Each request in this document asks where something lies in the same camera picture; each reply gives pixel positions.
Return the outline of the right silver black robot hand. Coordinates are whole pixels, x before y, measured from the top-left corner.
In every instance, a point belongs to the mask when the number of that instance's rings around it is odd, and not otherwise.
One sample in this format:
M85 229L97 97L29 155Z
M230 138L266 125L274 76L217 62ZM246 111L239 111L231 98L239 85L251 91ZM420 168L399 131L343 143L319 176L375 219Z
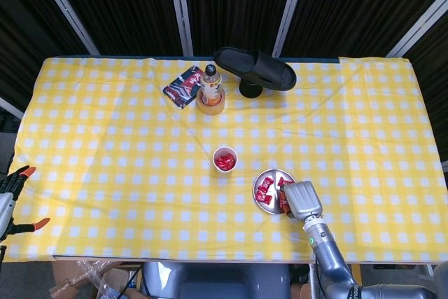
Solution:
M286 214L305 222L310 216L323 213L321 201L311 181L298 181L280 187L286 201Z

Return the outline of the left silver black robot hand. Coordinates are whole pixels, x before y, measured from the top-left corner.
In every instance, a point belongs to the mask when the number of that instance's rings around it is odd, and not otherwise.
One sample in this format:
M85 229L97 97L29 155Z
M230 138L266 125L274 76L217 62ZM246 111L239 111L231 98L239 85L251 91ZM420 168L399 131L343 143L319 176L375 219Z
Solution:
M1 242L9 235L35 232L50 221L43 218L36 223L14 224L13 212L26 180L36 171L35 167L26 165L1 180Z

